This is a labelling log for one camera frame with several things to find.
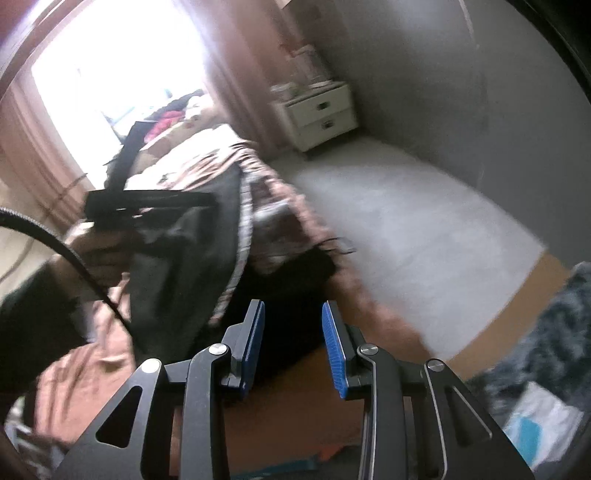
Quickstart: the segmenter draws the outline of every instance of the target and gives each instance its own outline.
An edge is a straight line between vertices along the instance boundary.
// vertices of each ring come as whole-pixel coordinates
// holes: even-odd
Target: drawer
[[[306,125],[300,130],[300,148],[309,150],[322,142],[344,134],[357,127],[357,120],[353,109],[349,108],[324,118],[313,124]]]
[[[297,102],[287,109],[298,127],[310,125],[336,112],[351,108],[351,92],[348,85],[315,95]]]

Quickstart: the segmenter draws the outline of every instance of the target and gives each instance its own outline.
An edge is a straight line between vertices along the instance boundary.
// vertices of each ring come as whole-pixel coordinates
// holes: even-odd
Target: white rug
[[[493,320],[544,251],[462,182],[370,137],[271,164],[338,235],[375,299],[449,359]]]

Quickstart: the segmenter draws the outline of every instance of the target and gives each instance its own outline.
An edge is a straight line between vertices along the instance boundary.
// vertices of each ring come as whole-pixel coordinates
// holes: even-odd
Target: brown blanket
[[[251,187],[254,221],[249,258],[257,271],[268,274],[310,245],[325,242],[323,248],[337,265],[337,273],[326,286],[327,296],[337,300],[345,322],[371,326],[374,335],[384,338],[383,346],[398,358],[426,360],[429,355],[418,333],[371,299],[355,269],[338,253],[337,245],[326,242],[335,237],[334,233],[310,209],[302,194],[258,158],[251,143],[239,141],[189,158],[178,172],[153,187],[191,189],[233,163],[240,165]],[[270,222],[270,212],[285,212],[285,206],[291,214],[284,213],[279,221]],[[125,284],[126,279],[112,289],[111,296],[128,316]],[[65,444],[76,441],[135,369],[129,338],[102,303],[94,305],[94,322],[98,341],[72,350],[47,368],[38,382],[35,429]]]

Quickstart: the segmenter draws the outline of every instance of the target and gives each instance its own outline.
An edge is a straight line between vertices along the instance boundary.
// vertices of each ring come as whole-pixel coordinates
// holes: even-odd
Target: pillow
[[[154,165],[174,147],[206,128],[222,123],[210,95],[192,97],[187,104],[185,119],[162,132],[138,153],[131,174],[135,175]]]

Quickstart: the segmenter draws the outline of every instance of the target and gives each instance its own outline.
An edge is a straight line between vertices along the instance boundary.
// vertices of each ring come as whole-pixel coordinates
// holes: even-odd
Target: window
[[[32,67],[43,103],[95,188],[135,121],[202,86],[199,38],[171,0],[95,0]]]

